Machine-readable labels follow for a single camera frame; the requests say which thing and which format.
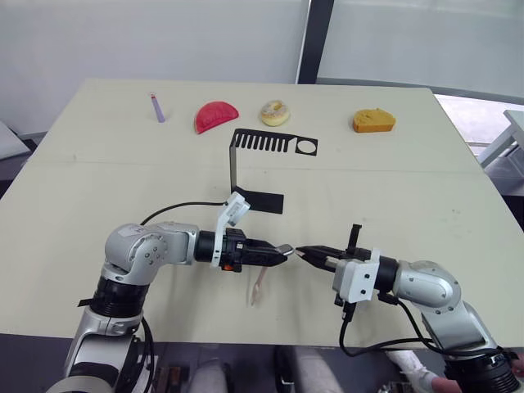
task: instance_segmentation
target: table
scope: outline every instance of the table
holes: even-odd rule
[[[274,98],[291,108],[278,129],[256,118]],[[241,117],[195,135],[192,117],[213,100],[232,103]],[[394,130],[354,133],[351,114],[376,106],[395,115]],[[10,300],[0,304],[0,332],[72,337],[76,302],[95,289],[107,235],[169,204],[225,200],[228,144],[241,127],[318,138],[316,157],[239,157],[242,186],[285,194],[283,215],[242,219],[248,237],[342,248],[350,225],[362,224],[361,246],[442,264],[500,345],[524,345],[524,237],[429,90],[145,80],[87,81],[0,201],[0,293]],[[212,230],[215,217],[215,208],[198,206],[159,220]],[[337,344],[341,309],[330,273],[292,256],[268,271],[251,307],[258,272],[162,268],[144,306],[155,339]],[[359,305],[346,343],[412,335],[400,309],[375,299]]]

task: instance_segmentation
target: robot arm's silver link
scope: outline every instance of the robot arm's silver link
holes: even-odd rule
[[[137,330],[137,326],[142,320],[142,313],[131,318],[111,318],[93,312],[89,307],[84,308],[84,313],[80,319],[79,327],[76,330],[75,338],[71,343],[64,365],[64,375],[70,375],[71,368],[79,363],[78,353],[80,348],[84,349],[87,337],[115,337],[128,335]]]
[[[195,225],[173,222],[122,225],[106,241],[101,276],[124,285],[148,286],[161,266],[193,262],[198,233]],[[86,307],[67,355],[65,376],[76,364],[101,360],[120,375],[141,320],[142,311],[129,318],[114,318]]]
[[[438,264],[400,261],[393,293],[421,311],[427,331],[441,349],[497,347],[477,312],[462,301],[459,282]]]
[[[129,285],[149,285],[165,264],[191,264],[198,227],[160,223],[126,224],[107,238],[102,276]]]

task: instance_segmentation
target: donut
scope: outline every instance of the donut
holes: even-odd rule
[[[270,101],[260,110],[260,119],[271,127],[276,127],[289,119],[289,109],[280,100]]]

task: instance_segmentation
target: black cable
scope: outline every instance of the black cable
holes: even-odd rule
[[[151,219],[155,218],[157,215],[160,215],[164,213],[165,211],[176,209],[177,207],[182,206],[221,206],[225,202],[184,202],[184,203],[177,203],[176,205],[166,206],[163,209],[157,210],[153,214],[149,215],[147,218],[145,218],[140,225],[147,224]],[[144,393],[147,393],[149,389],[151,388],[151,384],[153,383],[153,374],[155,372],[155,342],[153,341],[153,334],[151,333],[151,329],[149,328],[149,324],[147,323],[146,319],[142,317],[142,326],[144,328],[144,351],[142,352],[142,359],[140,361],[140,371],[142,371],[144,361],[147,357],[147,352],[149,352],[150,355],[150,365],[149,365],[149,376],[147,377],[147,384],[146,389],[144,390]]]
[[[363,354],[367,354],[368,352],[382,352],[382,351],[388,351],[388,350],[401,350],[399,348],[385,348],[386,346],[394,346],[397,344],[405,344],[408,342],[420,342],[420,338],[400,338],[397,340],[390,340],[390,341],[384,341],[379,342],[378,344],[375,344],[373,346],[367,346],[365,348],[362,348],[360,350],[357,350],[355,352],[349,352],[349,350],[344,345],[344,339],[346,337],[346,330],[347,325],[350,323],[350,320],[348,318],[344,318],[344,322],[342,322],[341,326],[341,332],[338,337],[338,345],[341,347],[341,350],[348,355],[351,358],[354,358],[356,356],[360,356]]]
[[[398,300],[398,304],[400,305],[400,307],[402,307],[402,309],[408,316],[408,319],[411,322],[411,325],[413,326],[415,333],[417,333],[417,337],[420,339],[420,342],[422,342],[426,346],[426,348],[436,352],[437,354],[447,355],[447,356],[478,356],[478,355],[497,355],[497,354],[503,353],[502,349],[495,349],[495,348],[488,348],[484,350],[442,350],[440,348],[437,348],[436,346],[432,346],[429,340],[425,338],[422,335],[422,333],[420,332],[420,329],[418,328],[418,325],[415,322],[415,318],[413,318],[413,315],[411,314],[411,311],[409,311],[408,306],[405,305],[400,300]]]
[[[225,202],[184,202],[184,203],[177,203],[176,205],[171,205],[171,206],[167,206],[163,209],[160,209],[160,210],[157,210],[155,213],[153,213],[152,215],[150,215],[149,217],[147,217],[146,219],[144,219],[140,225],[145,225],[147,224],[151,219],[155,218],[157,215],[160,215],[162,213],[164,213],[165,211],[167,210],[172,210],[172,209],[175,209],[177,207],[182,207],[182,206],[194,206],[194,205],[200,205],[200,206],[221,206],[223,205]]]
[[[149,347],[149,355],[151,357],[149,363],[149,376],[147,377],[147,384],[146,388],[144,389],[144,393],[147,393],[151,388],[151,384],[153,383],[153,374],[155,372],[155,347],[151,329],[149,328],[149,324],[144,317],[142,317],[142,326],[144,328],[144,345]]]

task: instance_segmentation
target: black bracket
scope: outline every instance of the black bracket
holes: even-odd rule
[[[284,195],[271,192],[248,191],[237,184],[237,149],[251,149],[261,151],[278,151],[287,153],[289,142],[296,138],[296,154],[316,156],[318,139],[301,137],[290,133],[270,133],[257,129],[235,129],[231,143],[229,143],[229,177],[231,179],[231,192],[238,192],[252,210],[265,211],[281,215],[284,208]],[[306,142],[313,144],[314,150],[303,151],[300,144]]]

